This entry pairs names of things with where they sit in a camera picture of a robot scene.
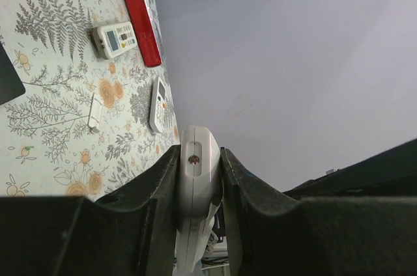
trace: white device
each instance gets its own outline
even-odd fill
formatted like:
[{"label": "white device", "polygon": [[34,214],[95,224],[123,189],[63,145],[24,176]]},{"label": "white device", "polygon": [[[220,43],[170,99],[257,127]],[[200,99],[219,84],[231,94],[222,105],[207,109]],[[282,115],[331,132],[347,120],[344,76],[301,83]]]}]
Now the white device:
[{"label": "white device", "polygon": [[191,273],[203,257],[223,197],[220,148],[213,134],[188,126],[181,136],[177,269]]},{"label": "white device", "polygon": [[93,93],[91,98],[91,108],[89,114],[88,126],[93,133],[100,132],[100,120],[102,117],[103,110],[103,98]]},{"label": "white device", "polygon": [[156,133],[162,133],[164,131],[166,107],[165,85],[161,78],[157,76],[152,88],[151,113],[149,115],[149,124]]},{"label": "white device", "polygon": [[130,21],[95,27],[93,38],[98,52],[105,59],[113,59],[137,46]]}]

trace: red case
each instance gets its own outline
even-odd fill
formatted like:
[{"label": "red case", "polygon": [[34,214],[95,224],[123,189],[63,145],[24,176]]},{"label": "red case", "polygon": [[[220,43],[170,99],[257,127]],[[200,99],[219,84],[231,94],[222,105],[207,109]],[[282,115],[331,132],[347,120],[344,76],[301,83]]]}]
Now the red case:
[{"label": "red case", "polygon": [[160,66],[162,58],[145,0],[124,1],[129,10],[130,21],[132,22],[145,66]]}]

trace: white wall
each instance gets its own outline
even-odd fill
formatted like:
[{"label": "white wall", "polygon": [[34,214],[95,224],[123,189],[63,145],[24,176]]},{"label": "white wall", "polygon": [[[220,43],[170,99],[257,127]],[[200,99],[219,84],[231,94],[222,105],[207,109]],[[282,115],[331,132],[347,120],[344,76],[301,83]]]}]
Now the white wall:
[{"label": "white wall", "polygon": [[180,128],[275,188],[417,136],[417,0],[156,3]]}]

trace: patterned surface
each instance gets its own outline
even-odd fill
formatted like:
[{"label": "patterned surface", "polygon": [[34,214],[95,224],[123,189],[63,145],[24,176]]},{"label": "patterned surface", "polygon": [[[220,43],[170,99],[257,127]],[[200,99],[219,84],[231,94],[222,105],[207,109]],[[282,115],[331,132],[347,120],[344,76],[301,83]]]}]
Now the patterned surface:
[{"label": "patterned surface", "polygon": [[[158,22],[154,0],[150,0]],[[123,0],[1,0],[0,42],[26,95],[0,106],[0,194],[97,199],[179,143],[165,63],[139,50],[98,59],[92,27],[128,20]],[[165,132],[149,123],[152,81],[167,85]],[[102,132],[86,126],[91,94],[103,97]]]}]

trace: air conditioner remote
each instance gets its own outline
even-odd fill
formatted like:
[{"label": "air conditioner remote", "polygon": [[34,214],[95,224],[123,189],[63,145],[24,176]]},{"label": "air conditioner remote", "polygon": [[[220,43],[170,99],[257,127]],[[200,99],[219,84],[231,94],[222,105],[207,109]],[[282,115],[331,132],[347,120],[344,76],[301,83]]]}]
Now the air conditioner remote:
[{"label": "air conditioner remote", "polygon": [[105,59],[113,59],[137,46],[135,32],[129,21],[95,27],[93,38],[98,52]]},{"label": "air conditioner remote", "polygon": [[149,124],[156,133],[162,133],[164,131],[165,109],[165,85],[159,76],[157,76],[152,88],[151,115],[149,117]]}]

